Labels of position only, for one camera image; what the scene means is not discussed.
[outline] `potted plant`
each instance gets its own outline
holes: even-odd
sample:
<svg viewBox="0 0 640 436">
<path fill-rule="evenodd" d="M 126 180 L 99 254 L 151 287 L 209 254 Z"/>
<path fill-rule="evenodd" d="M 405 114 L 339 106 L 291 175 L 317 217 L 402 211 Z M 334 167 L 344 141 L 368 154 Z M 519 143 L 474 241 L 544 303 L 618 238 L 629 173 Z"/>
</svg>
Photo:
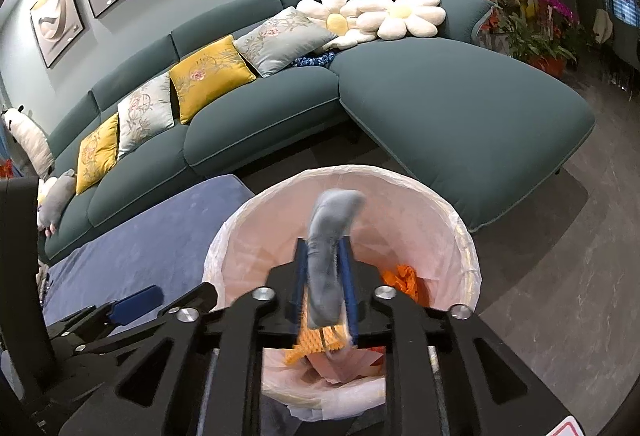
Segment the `potted plant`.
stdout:
<svg viewBox="0 0 640 436">
<path fill-rule="evenodd" d="M 591 38 L 560 0 L 535 1 L 536 20 L 505 13 L 499 29 L 507 35 L 511 57 L 560 77 L 567 60 L 576 62 L 579 48 L 590 45 Z"/>
</svg>

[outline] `gray sock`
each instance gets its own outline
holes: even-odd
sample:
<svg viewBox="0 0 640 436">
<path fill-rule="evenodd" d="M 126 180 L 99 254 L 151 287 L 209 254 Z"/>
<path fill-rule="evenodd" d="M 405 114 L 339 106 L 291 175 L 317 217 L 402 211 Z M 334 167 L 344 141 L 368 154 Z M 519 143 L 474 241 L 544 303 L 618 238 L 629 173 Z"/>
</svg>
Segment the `gray sock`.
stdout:
<svg viewBox="0 0 640 436">
<path fill-rule="evenodd" d="M 364 200 L 359 191 L 330 189 L 316 201 L 307 238 L 307 320 L 312 330 L 340 321 L 343 297 L 337 273 L 338 241 L 349 234 Z"/>
</svg>

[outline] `yellow embroidered pillow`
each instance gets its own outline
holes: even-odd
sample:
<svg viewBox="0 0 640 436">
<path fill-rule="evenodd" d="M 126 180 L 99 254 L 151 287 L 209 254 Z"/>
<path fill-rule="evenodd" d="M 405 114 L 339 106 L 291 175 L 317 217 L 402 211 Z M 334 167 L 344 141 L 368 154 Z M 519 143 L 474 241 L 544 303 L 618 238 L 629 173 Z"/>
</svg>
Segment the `yellow embroidered pillow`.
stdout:
<svg viewBox="0 0 640 436">
<path fill-rule="evenodd" d="M 255 80 L 227 36 L 180 61 L 169 76 L 174 82 L 180 102 L 180 122 L 188 123 L 210 102 Z"/>
<path fill-rule="evenodd" d="M 118 156 L 118 114 L 104 121 L 80 142 L 76 194 L 82 194 L 104 178 Z"/>
</svg>

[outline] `window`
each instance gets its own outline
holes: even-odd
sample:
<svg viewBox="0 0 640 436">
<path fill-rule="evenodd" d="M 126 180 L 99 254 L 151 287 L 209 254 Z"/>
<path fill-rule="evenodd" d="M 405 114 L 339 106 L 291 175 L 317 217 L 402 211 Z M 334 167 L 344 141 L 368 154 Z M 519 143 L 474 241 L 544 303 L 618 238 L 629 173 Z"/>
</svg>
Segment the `window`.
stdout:
<svg viewBox="0 0 640 436">
<path fill-rule="evenodd" d="M 640 3 L 638 0 L 611 0 L 613 15 L 627 25 L 640 27 Z"/>
</svg>

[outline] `blue gripper pad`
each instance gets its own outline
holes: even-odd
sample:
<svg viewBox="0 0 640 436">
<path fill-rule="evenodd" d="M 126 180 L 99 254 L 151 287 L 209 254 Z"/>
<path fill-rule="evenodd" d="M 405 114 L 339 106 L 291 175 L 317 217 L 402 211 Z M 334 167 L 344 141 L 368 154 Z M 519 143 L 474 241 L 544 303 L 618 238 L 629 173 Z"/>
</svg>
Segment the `blue gripper pad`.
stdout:
<svg viewBox="0 0 640 436">
<path fill-rule="evenodd" d="M 298 238 L 296 242 L 296 253 L 294 262 L 296 264 L 296 287 L 294 288 L 291 303 L 293 306 L 292 321 L 296 327 L 296 333 L 300 333 L 300 322 L 302 321 L 302 300 L 305 296 L 306 273 L 308 269 L 307 263 L 307 247 L 306 241 Z"/>
<path fill-rule="evenodd" d="M 353 273 L 351 273 L 351 251 L 349 250 L 347 238 L 338 241 L 338 278 L 342 282 L 344 293 L 344 305 L 347 310 L 347 326 L 353 344 L 358 343 L 358 303 L 353 286 Z"/>
<path fill-rule="evenodd" d="M 156 285 L 129 295 L 126 299 L 116 302 L 108 315 L 109 320 L 115 326 L 126 326 L 130 322 L 155 310 L 164 302 L 162 288 Z"/>
</svg>

